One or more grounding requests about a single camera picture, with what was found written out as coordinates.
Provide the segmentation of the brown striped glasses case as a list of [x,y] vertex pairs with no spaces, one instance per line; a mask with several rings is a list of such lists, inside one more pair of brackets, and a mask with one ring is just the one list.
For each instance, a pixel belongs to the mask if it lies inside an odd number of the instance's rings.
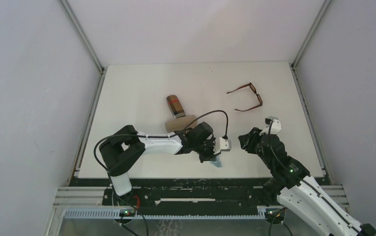
[[176,95],[167,96],[166,102],[170,112],[173,115],[173,118],[182,118],[186,116],[185,111]]

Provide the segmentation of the flag print glasses case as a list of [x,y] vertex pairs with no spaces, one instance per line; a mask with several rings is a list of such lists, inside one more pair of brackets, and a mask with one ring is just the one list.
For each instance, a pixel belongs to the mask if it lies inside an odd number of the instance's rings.
[[165,129],[168,132],[183,130],[189,123],[196,119],[196,116],[189,115],[182,118],[173,118],[165,123]]

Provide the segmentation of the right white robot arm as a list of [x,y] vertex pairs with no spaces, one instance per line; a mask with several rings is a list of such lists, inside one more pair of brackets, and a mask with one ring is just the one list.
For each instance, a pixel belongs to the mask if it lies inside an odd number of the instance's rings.
[[294,212],[320,236],[375,236],[376,229],[343,210],[317,183],[309,170],[288,155],[279,137],[254,127],[238,137],[241,149],[256,154],[272,178],[263,186],[268,201]]

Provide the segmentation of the brown tortoise sunglasses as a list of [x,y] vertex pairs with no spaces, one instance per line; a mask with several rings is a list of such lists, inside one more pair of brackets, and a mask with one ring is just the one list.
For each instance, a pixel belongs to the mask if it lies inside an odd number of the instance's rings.
[[263,106],[263,100],[261,95],[258,93],[256,87],[253,83],[246,83],[241,85],[233,90],[227,91],[225,94],[238,94],[238,100],[242,101],[242,103],[246,103],[245,105],[241,105],[241,108],[235,108],[234,110],[237,112],[248,112],[259,109]]

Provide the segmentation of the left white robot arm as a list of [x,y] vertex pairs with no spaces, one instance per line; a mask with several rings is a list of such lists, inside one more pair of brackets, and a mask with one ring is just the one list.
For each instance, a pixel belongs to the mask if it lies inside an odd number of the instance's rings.
[[221,167],[219,155],[231,149],[229,139],[217,138],[212,127],[202,122],[194,128],[162,135],[139,133],[133,125],[127,125],[100,140],[94,153],[100,152],[103,167],[108,173],[115,194],[119,197],[132,191],[129,170],[137,160],[147,154],[181,155],[196,152],[200,162],[212,162]]

